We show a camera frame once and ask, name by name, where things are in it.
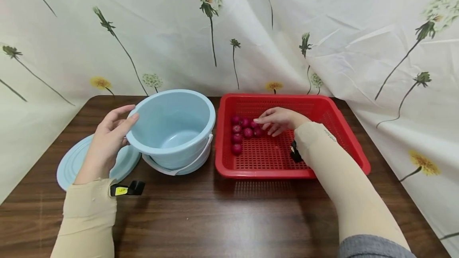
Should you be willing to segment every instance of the yellow flower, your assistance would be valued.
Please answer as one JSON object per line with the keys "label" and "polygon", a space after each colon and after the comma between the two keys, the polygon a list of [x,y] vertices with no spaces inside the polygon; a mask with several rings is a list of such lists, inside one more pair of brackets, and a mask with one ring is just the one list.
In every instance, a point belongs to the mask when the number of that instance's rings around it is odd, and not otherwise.
{"label": "yellow flower", "polygon": [[89,83],[91,86],[96,87],[97,89],[108,89],[112,87],[112,84],[109,82],[109,80],[105,79],[104,77],[100,76],[94,76],[91,79],[89,79]]}
{"label": "yellow flower", "polygon": [[440,168],[438,168],[438,166],[430,159],[415,150],[409,150],[409,153],[411,156],[411,162],[416,165],[416,167],[421,168],[421,171],[426,176],[438,176],[441,173]]}
{"label": "yellow flower", "polygon": [[282,85],[282,83],[279,83],[279,82],[276,82],[276,81],[271,81],[271,82],[268,82],[266,83],[266,90],[268,91],[273,91],[274,94],[277,92],[278,89],[282,89],[284,85]]}

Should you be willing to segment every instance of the red plastic basket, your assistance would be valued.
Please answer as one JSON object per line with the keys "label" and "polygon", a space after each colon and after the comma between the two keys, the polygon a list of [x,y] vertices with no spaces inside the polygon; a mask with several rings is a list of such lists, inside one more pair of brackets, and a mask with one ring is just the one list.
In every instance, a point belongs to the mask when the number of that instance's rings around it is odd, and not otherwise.
{"label": "red plastic basket", "polygon": [[215,167],[222,176],[236,179],[316,178],[314,171],[305,163],[296,163],[290,158],[293,131],[285,131],[274,138],[265,135],[244,140],[239,156],[231,152],[231,116],[254,119],[272,107],[288,108],[314,122],[323,123],[362,171],[369,174],[370,164],[362,147],[330,98],[318,95],[226,94],[220,100],[215,138]]}

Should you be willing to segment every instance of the curtain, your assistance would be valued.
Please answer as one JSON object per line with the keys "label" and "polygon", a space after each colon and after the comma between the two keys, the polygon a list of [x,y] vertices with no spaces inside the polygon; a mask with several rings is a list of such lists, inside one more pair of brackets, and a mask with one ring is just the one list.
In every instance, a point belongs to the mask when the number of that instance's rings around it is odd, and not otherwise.
{"label": "curtain", "polygon": [[333,95],[459,256],[459,0],[0,0],[0,10],[4,194],[92,96]]}

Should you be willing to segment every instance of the right hand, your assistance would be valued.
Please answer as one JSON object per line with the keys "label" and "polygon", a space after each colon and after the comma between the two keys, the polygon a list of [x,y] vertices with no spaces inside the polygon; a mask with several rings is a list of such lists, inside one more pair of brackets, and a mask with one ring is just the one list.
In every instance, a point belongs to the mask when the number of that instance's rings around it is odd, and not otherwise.
{"label": "right hand", "polygon": [[270,125],[268,135],[273,137],[280,135],[286,129],[296,129],[305,122],[311,120],[295,111],[273,107],[266,110],[258,119],[253,120],[256,123],[263,124],[263,129],[266,130]]}

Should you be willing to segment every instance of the wooden table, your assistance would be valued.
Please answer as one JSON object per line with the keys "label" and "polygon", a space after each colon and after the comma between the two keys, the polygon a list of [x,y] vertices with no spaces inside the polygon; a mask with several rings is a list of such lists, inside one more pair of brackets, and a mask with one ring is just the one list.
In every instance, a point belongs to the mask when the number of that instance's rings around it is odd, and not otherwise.
{"label": "wooden table", "polygon": [[[49,257],[65,192],[55,180],[64,154],[94,133],[113,108],[141,96],[90,99],[0,207],[0,256]],[[211,98],[218,109],[220,98]],[[369,179],[395,216],[414,254],[449,257],[350,108],[335,100],[371,162]],[[146,183],[141,197],[118,198],[118,257],[336,257],[338,222],[317,180],[227,180],[206,164],[166,176],[140,161],[125,182]]]}

